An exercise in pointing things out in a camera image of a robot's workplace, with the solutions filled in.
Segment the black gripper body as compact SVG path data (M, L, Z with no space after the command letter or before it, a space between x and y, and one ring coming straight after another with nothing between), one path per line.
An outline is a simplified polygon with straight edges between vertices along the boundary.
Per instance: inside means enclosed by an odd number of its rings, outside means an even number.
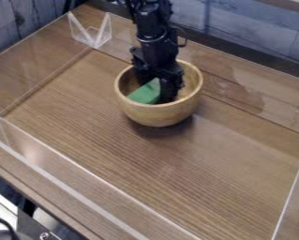
M138 47L130 47L129 53L132 59L140 59L156 70L157 77L160 74L181 71L182 69L176 62L178 49L184 45L177 44L177 30L174 27L161 29L138 29L136 39Z

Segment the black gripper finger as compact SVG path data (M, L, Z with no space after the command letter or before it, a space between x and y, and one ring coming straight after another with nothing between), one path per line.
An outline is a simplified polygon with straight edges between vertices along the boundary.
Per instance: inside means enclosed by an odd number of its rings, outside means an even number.
M148 83L153 78L157 77L156 70L142 62L140 59L132 60L133 72L137 77L137 81L141 85Z
M164 73L158 75L160 83L160 102L172 102L177 96L178 90L182 88L182 72Z

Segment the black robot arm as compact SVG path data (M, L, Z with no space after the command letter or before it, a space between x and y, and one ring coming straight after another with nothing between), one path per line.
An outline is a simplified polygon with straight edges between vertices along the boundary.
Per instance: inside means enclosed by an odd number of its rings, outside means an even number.
M172 102L182 87L184 70L176 60L178 49L186 44L177 41L178 28L169 22L169 0L125 0L136 26L138 47L130 47L130 62L138 82L144 85L157 78L161 103Z

